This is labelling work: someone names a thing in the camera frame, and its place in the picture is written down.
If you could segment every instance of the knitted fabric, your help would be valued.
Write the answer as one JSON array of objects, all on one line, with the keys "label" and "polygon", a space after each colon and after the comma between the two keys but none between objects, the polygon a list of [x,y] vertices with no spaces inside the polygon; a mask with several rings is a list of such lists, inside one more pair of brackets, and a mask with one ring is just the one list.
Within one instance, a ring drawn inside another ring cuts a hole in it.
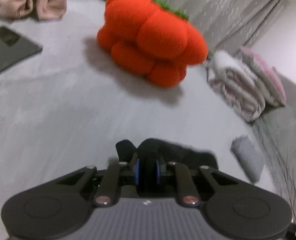
[{"label": "knitted fabric", "polygon": [[185,78],[187,65],[207,57],[199,31],[152,0],[106,0],[104,17],[97,34],[100,47],[121,68],[155,85],[176,86]]}]

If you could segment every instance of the circular pad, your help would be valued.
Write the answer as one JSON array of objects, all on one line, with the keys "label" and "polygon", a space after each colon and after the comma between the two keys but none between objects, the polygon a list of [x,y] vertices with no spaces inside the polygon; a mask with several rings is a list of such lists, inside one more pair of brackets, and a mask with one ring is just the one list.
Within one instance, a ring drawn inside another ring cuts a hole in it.
[{"label": "circular pad", "polygon": [[67,185],[59,192],[25,191],[3,206],[2,221],[11,236],[20,239],[57,239],[80,228],[91,214],[88,203]]},{"label": "circular pad", "polygon": [[206,204],[209,223],[234,239],[273,240],[291,224],[291,209],[279,196],[266,191],[217,193]]}]

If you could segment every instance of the curtain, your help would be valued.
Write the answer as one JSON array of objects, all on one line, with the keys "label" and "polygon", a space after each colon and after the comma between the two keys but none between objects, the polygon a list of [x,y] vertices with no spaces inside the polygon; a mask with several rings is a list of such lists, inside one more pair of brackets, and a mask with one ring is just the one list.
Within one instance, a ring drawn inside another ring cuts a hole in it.
[{"label": "curtain", "polygon": [[183,10],[204,35],[209,51],[236,55],[251,46],[276,20],[287,0],[166,0]]}]

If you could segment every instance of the logo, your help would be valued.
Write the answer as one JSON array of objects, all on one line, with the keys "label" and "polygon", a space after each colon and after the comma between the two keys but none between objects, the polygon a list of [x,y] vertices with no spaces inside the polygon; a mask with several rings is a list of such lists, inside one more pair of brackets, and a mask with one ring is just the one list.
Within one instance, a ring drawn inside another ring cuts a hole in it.
[{"label": "logo", "polygon": [[148,205],[150,205],[152,202],[150,201],[150,200],[146,200],[146,201],[143,201],[143,204],[145,205],[145,206],[148,206]]}]

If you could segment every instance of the metal screw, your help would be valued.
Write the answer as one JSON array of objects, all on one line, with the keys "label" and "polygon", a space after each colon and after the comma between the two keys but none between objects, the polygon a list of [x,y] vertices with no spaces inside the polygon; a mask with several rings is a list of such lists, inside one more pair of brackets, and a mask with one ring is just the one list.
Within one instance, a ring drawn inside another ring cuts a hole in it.
[{"label": "metal screw", "polygon": [[185,196],[183,197],[183,202],[187,205],[194,205],[199,202],[199,199],[195,196]]},{"label": "metal screw", "polygon": [[98,196],[98,197],[96,197],[95,201],[97,204],[107,205],[107,204],[111,203],[111,198],[108,196]]}]

